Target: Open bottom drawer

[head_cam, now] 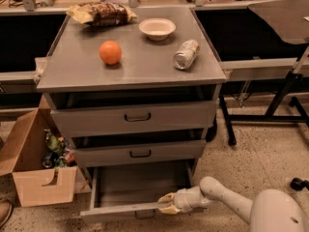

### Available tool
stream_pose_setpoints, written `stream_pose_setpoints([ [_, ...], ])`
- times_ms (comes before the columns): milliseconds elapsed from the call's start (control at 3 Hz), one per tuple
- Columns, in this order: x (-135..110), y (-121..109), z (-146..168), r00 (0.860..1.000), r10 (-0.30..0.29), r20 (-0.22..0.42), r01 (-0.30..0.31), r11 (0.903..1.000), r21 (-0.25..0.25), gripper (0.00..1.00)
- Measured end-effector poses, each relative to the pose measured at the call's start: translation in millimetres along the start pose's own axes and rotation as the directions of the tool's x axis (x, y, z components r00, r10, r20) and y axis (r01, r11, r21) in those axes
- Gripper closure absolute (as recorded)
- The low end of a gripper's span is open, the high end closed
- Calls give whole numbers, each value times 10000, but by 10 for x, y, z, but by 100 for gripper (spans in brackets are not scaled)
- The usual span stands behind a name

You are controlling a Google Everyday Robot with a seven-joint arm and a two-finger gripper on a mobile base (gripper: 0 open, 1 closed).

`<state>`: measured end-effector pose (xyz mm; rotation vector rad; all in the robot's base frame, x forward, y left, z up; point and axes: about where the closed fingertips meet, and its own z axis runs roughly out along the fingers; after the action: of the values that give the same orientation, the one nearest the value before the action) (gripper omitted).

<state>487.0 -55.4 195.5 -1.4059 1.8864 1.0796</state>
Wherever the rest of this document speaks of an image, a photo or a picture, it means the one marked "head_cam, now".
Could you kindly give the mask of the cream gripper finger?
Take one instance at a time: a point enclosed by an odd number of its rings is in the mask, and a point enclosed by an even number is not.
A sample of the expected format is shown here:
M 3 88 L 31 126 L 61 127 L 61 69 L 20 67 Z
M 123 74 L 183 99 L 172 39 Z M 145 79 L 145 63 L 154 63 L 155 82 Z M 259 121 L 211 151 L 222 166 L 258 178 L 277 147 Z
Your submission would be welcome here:
M 165 215 L 176 215 L 181 211 L 174 205 L 162 207 L 162 208 L 159 208 L 159 210 Z
M 164 196 L 160 197 L 157 200 L 157 203 L 158 204 L 172 204 L 174 201 L 174 197 L 175 197 L 174 192 L 167 193 Z

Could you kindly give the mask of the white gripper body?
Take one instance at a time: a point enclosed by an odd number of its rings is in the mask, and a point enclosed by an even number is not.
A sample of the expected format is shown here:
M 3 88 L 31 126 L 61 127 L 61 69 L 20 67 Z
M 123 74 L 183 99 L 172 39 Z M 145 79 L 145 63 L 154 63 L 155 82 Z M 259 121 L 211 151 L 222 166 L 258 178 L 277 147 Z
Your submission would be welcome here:
M 196 208 L 206 208 L 210 204 L 210 201 L 201 192 L 199 187 L 178 190 L 173 202 L 177 210 L 181 213 L 188 213 Z

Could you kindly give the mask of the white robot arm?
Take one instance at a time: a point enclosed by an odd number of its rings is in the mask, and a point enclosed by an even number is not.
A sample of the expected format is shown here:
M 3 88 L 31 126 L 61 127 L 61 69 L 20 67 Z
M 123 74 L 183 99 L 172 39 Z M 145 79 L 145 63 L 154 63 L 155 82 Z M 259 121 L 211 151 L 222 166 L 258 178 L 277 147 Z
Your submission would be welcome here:
M 250 200 L 213 177 L 204 177 L 198 186 L 170 192 L 157 201 L 163 214 L 188 213 L 220 201 L 249 224 L 250 232 L 309 232 L 309 220 L 287 193 L 265 189 Z

